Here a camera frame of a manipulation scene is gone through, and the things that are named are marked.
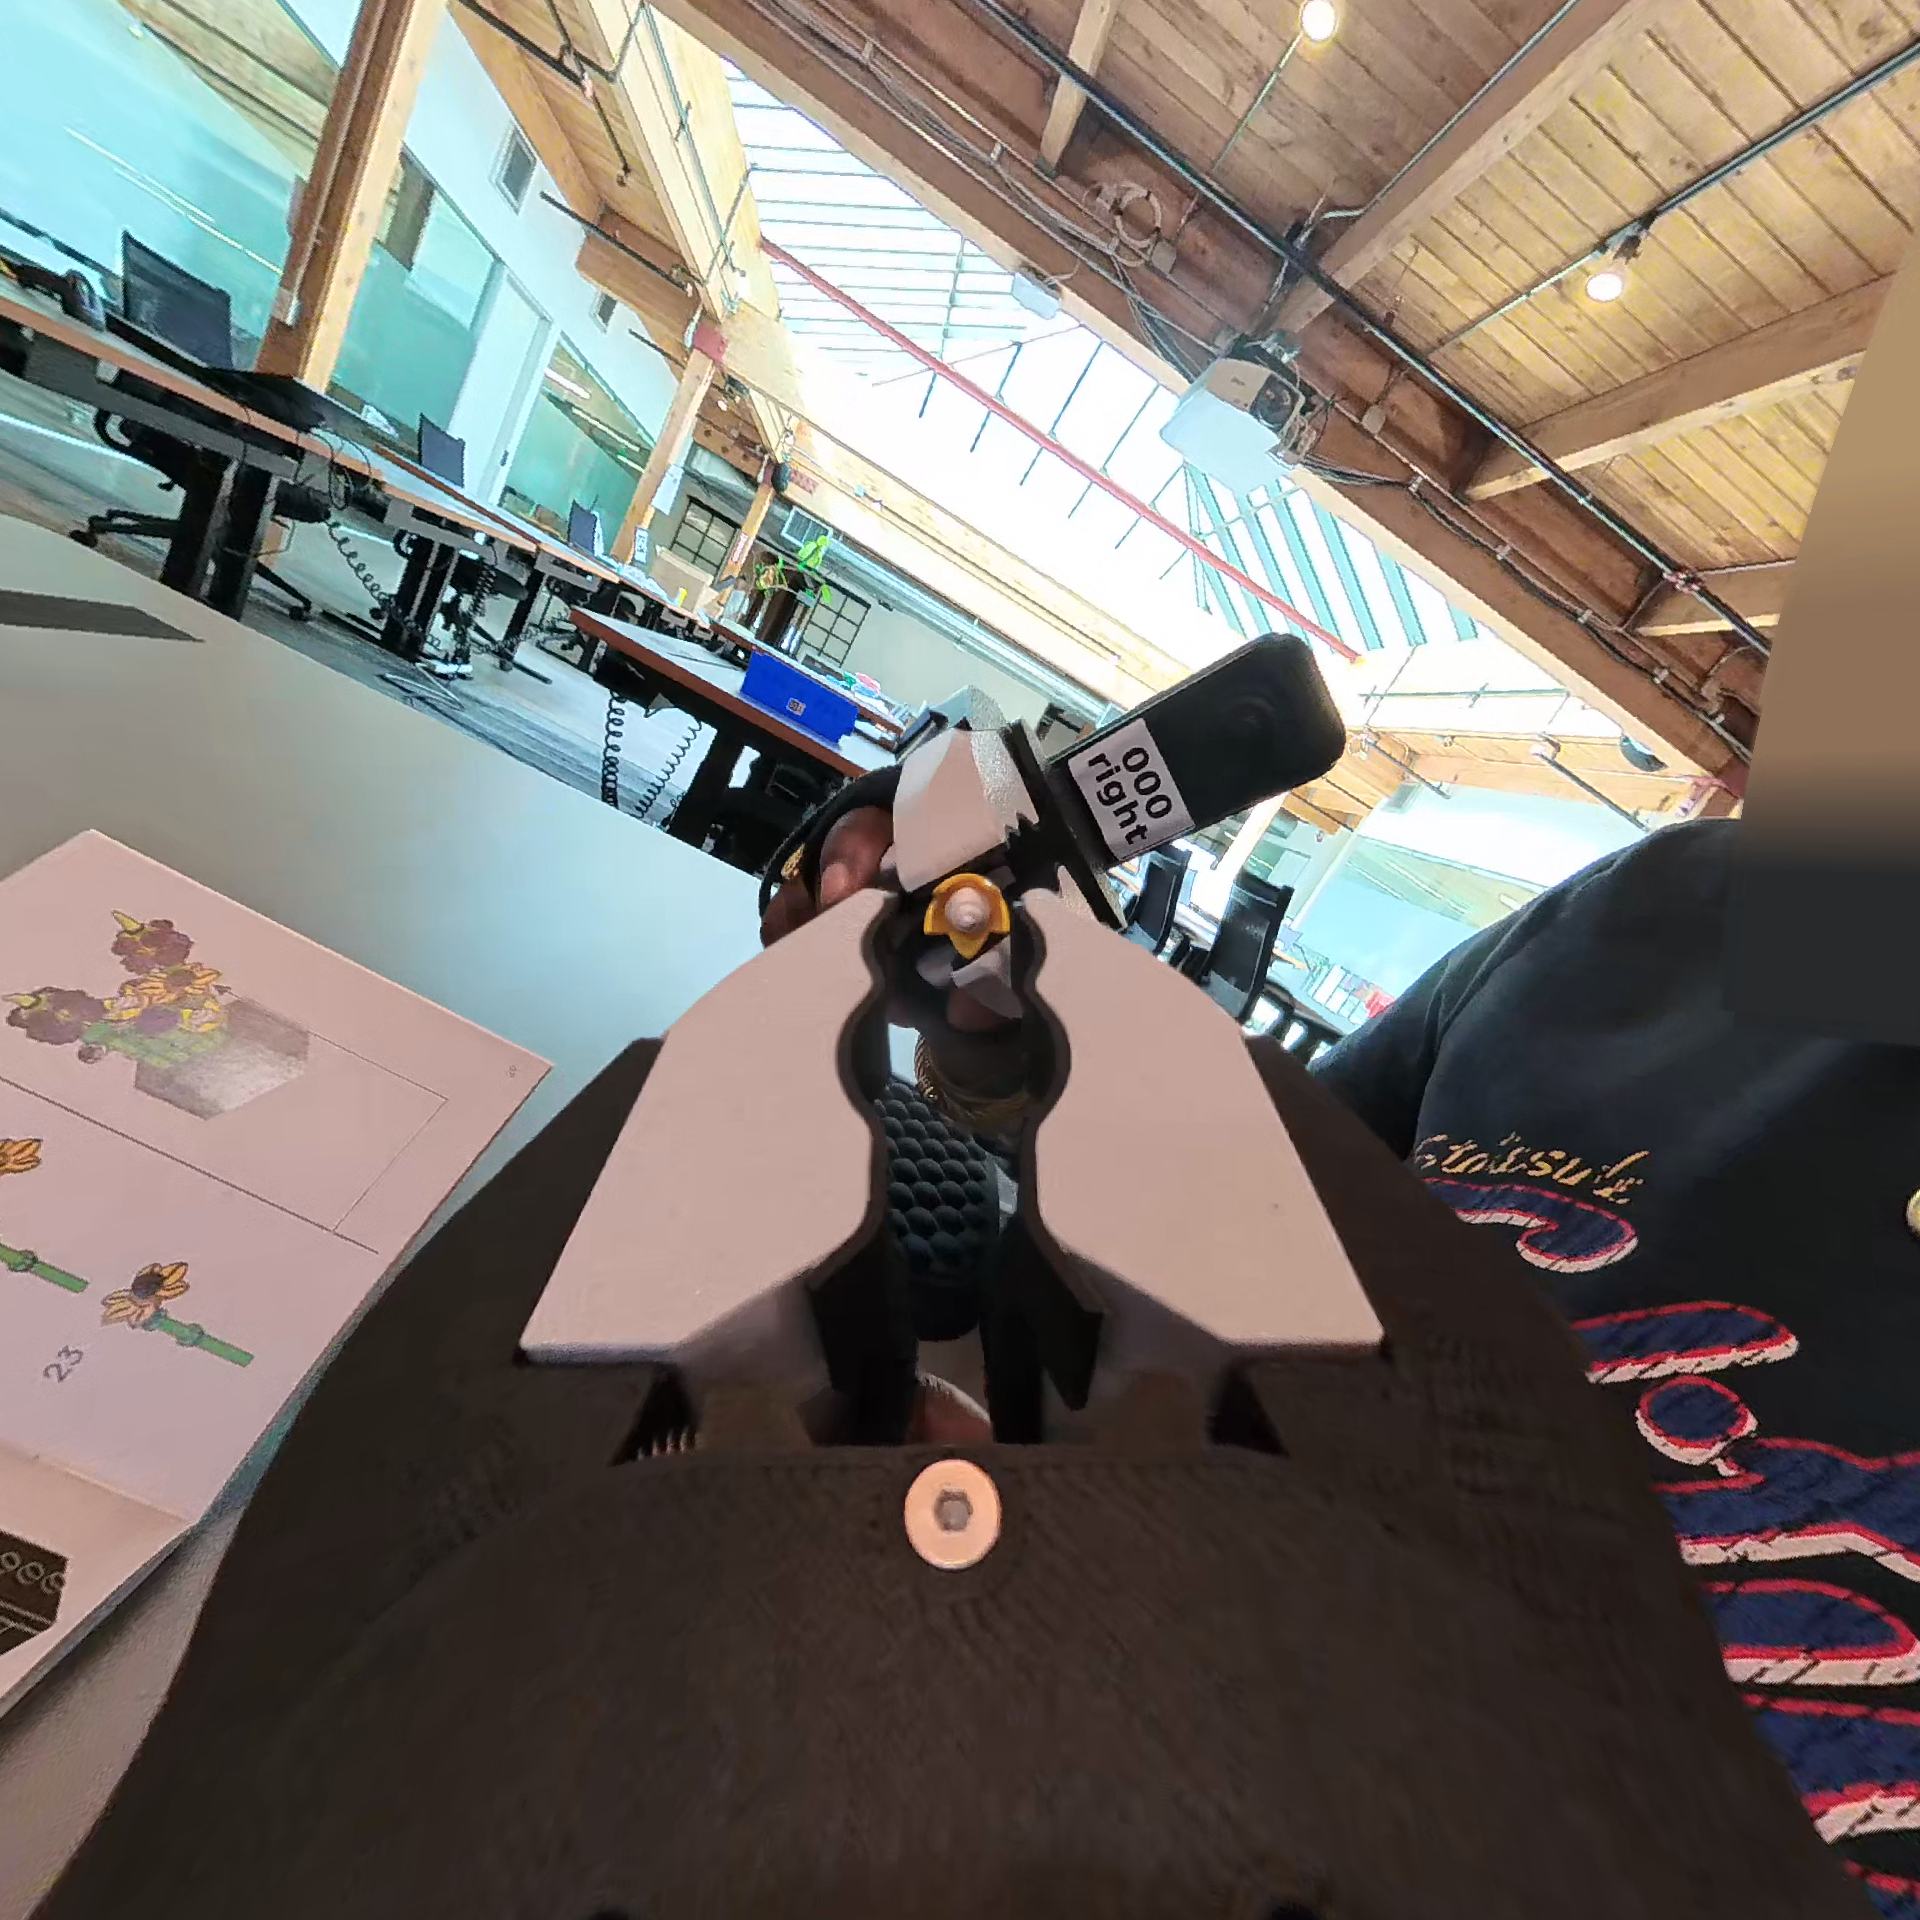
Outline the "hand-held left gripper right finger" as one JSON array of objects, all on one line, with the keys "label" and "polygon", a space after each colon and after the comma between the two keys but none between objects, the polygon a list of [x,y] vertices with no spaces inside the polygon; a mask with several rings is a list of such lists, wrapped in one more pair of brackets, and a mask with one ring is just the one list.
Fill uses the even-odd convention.
[{"label": "hand-held left gripper right finger", "polygon": [[1247,1038],[1062,895],[1018,912],[1039,1030],[998,1265],[998,1440],[1083,1429],[1138,1390],[1207,1430],[1265,1364],[1377,1364],[1386,1326]]}]

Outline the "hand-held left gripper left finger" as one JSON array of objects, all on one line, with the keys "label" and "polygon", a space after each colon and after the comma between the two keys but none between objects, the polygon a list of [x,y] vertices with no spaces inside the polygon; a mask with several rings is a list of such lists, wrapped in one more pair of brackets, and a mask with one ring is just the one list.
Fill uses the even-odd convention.
[{"label": "hand-held left gripper left finger", "polygon": [[667,1029],[522,1329],[529,1361],[646,1361],[697,1419],[739,1396],[829,1443],[905,1440],[919,1341],[876,1110],[895,902],[828,907]]}]

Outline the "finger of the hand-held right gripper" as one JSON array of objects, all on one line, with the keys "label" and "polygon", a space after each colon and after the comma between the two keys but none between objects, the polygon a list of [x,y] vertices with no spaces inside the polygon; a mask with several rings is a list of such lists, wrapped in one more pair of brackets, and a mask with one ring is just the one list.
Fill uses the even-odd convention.
[{"label": "finger of the hand-held right gripper", "polygon": [[894,795],[894,876],[903,892],[925,892],[983,861],[1039,807],[1007,734],[938,734],[901,757]]}]

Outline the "yellow lego flower piece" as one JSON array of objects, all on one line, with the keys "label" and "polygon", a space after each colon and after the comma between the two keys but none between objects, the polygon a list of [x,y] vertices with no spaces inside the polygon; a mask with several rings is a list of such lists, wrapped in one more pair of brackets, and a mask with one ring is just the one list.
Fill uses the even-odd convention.
[{"label": "yellow lego flower piece", "polygon": [[922,929],[930,940],[948,942],[963,963],[974,963],[1012,933],[1012,907],[994,880],[958,870],[932,886]]}]

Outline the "lego instruction booklet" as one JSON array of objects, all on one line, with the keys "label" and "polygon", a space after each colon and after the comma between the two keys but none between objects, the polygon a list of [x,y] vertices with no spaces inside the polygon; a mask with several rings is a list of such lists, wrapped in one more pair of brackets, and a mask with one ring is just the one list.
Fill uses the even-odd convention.
[{"label": "lego instruction booklet", "polygon": [[2,1696],[210,1512],[549,1064],[102,831],[2,884]]}]

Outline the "person's right hand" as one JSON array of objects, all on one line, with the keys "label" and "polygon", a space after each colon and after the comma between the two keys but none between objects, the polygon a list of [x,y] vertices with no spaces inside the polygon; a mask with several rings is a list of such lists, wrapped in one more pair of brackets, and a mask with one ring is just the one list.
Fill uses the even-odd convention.
[{"label": "person's right hand", "polygon": [[759,944],[772,945],[849,895],[881,884],[894,846],[901,771],[878,771],[818,805],[759,878]]}]

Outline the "row of office chairs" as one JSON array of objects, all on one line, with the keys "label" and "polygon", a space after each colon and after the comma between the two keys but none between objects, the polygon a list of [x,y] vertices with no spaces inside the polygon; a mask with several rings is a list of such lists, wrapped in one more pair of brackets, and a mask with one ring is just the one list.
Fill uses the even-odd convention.
[{"label": "row of office chairs", "polygon": [[1225,910],[1209,919],[1188,899],[1198,870],[1181,851],[1143,855],[1131,880],[1122,935],[1178,969],[1246,1033],[1282,1045],[1302,1062],[1345,1038],[1337,1023],[1279,982],[1290,886],[1235,878]]}]

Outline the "blue bins on far desk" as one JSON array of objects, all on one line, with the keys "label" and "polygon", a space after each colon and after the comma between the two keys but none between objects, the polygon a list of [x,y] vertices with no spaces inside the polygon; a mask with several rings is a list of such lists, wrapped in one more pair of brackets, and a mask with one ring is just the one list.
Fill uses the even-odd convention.
[{"label": "blue bins on far desk", "polygon": [[765,648],[751,648],[739,697],[833,748],[854,734],[862,720],[859,707],[844,688]]}]

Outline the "black honeycomb cushion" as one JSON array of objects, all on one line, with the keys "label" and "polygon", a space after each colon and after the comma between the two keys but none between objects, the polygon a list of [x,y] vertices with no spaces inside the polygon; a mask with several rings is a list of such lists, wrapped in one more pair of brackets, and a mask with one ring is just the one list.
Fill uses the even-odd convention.
[{"label": "black honeycomb cushion", "polygon": [[891,1077],[876,1099],[885,1236],[924,1347],[969,1347],[985,1375],[1015,1308],[1018,1187],[1003,1157]]}]

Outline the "white ceiling projector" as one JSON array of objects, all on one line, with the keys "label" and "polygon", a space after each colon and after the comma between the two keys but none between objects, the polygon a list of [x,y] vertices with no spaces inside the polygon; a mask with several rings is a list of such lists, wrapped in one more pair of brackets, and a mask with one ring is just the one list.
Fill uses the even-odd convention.
[{"label": "white ceiling projector", "polygon": [[1292,351],[1242,342],[1193,375],[1159,439],[1198,476],[1253,495],[1315,449],[1326,416],[1326,397],[1301,376]]}]

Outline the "person's dark printed sweatshirt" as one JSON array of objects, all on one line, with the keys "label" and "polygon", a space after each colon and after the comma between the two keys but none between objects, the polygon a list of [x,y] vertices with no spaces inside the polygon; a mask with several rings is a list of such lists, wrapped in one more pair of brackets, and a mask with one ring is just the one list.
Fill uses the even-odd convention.
[{"label": "person's dark printed sweatshirt", "polygon": [[1916,1049],[1724,1005],[1737,836],[1595,860],[1311,1073],[1543,1281],[1814,1835],[1916,1917]]}]

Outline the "row of office desks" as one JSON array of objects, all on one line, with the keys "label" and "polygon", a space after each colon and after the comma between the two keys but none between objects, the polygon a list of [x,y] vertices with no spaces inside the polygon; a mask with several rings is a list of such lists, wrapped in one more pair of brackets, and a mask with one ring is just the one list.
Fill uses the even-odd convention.
[{"label": "row of office desks", "polygon": [[343,519],[359,511],[399,551],[391,589],[365,581],[379,623],[357,627],[387,656],[406,662],[421,689],[437,621],[455,639],[478,629],[485,604],[505,595],[511,616],[499,661],[526,669],[522,638],[542,591],[567,604],[567,638],[607,693],[601,799],[618,805],[621,728],[637,711],[683,712],[710,742],[663,817],[667,833],[741,868],[777,864],[775,831],[801,823],[804,805],[828,799],[869,771],[798,715],[751,702],[699,654],[694,630],[676,638],[651,620],[663,596],[637,573],[499,516],[467,492],[379,447],[340,439],[355,416],[284,375],[218,368],[100,305],[83,272],[58,275],[4,254],[4,371],[36,388],[85,403],[109,449],[125,453],[181,492],[181,515],[109,511],[73,537],[165,537],[161,581],[241,616],[255,582],[279,576],[262,559],[274,519],[318,523],[346,543]]}]

